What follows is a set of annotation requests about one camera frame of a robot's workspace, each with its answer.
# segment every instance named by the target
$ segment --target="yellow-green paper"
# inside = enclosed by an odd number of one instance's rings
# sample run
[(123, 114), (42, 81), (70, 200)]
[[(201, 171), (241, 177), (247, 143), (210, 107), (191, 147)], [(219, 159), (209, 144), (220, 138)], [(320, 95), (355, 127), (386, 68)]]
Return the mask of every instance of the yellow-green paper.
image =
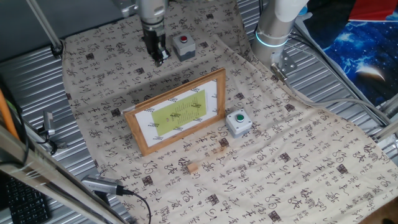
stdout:
[(199, 91), (171, 105), (152, 112), (157, 135), (162, 136), (194, 119), (206, 115), (205, 90)]

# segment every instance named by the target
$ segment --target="tablecloth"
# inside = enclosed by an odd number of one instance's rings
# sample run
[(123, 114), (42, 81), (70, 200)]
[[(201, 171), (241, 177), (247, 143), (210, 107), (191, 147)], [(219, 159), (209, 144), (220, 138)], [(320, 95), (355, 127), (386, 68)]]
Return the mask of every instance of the tablecloth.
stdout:
[[(95, 166), (146, 198), (152, 223), (352, 223), (398, 195), (398, 169), (355, 124), (296, 100), (253, 56), (235, 1), (171, 2), (171, 37), (189, 32), (196, 56), (157, 68), (139, 18), (65, 40), (63, 81)], [(226, 112), (251, 130), (234, 139), (219, 121), (142, 157), (122, 110), (226, 69)], [(187, 165), (199, 171), (190, 175)], [(138, 223), (147, 209), (119, 197)]]

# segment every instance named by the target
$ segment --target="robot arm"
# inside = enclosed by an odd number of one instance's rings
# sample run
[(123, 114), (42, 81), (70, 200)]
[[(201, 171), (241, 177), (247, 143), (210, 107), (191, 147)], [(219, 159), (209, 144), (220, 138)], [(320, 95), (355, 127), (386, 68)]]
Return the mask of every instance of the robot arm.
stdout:
[[(164, 14), (168, 0), (112, 0), (128, 17), (132, 9), (142, 22), (142, 38), (148, 53), (155, 60), (156, 66), (170, 57), (165, 48)], [(256, 57), (267, 67), (279, 64), (287, 38), (292, 31), (295, 18), (308, 0), (270, 0), (262, 12), (256, 31), (252, 50)]]
[(168, 0), (112, 0), (122, 11), (124, 17), (130, 12), (138, 14), (142, 23), (142, 31), (148, 54), (155, 60), (156, 66), (161, 66), (170, 57), (166, 49), (166, 34), (164, 30), (164, 15), (169, 5)]
[(262, 12), (252, 50), (267, 68), (271, 68), (273, 63), (280, 64), (295, 19), (307, 2), (308, 0), (270, 0)]

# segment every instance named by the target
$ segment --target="small wooden block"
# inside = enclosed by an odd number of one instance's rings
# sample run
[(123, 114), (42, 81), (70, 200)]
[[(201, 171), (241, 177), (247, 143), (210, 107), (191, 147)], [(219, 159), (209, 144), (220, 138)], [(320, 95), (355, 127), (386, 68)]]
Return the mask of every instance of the small wooden block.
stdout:
[(196, 163), (191, 163), (188, 165), (188, 170), (190, 174), (193, 174), (194, 172), (198, 171), (198, 165)]

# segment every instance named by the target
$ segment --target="red button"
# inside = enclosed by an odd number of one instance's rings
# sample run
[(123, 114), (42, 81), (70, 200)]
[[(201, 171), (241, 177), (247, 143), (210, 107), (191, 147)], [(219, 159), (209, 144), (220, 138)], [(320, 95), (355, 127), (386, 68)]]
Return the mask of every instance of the red button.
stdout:
[(188, 41), (188, 38), (185, 36), (181, 36), (180, 41), (181, 41), (181, 43), (186, 43)]

